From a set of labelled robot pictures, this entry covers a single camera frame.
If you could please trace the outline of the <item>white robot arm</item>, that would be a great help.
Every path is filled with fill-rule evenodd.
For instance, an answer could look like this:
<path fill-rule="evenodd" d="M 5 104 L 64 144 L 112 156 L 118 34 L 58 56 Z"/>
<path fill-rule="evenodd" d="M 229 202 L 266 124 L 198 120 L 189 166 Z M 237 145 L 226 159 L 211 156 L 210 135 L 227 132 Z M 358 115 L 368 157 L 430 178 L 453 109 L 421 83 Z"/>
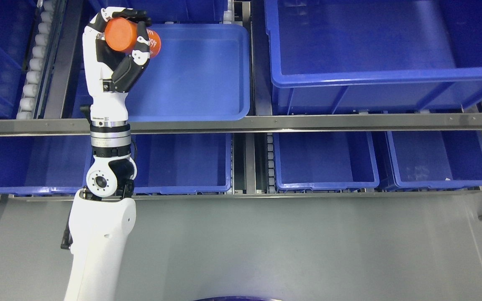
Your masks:
<path fill-rule="evenodd" d="M 136 222 L 136 164 L 126 121 L 90 125 L 93 162 L 69 212 L 72 269 L 66 301 L 113 301 L 123 253 Z"/>

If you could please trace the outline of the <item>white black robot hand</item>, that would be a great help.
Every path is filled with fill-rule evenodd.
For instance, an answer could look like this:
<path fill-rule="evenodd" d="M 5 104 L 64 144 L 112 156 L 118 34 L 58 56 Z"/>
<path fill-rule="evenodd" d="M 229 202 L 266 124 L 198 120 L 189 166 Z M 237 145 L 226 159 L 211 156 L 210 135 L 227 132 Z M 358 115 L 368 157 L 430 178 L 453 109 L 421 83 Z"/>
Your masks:
<path fill-rule="evenodd" d="M 129 54 L 117 53 L 105 42 L 107 25 L 118 17 L 136 25 L 135 44 Z M 151 59 L 149 25 L 151 18 L 144 10 L 109 6 L 85 26 L 82 50 L 87 90 L 92 97 L 92 126 L 117 127 L 127 123 L 126 97 Z"/>

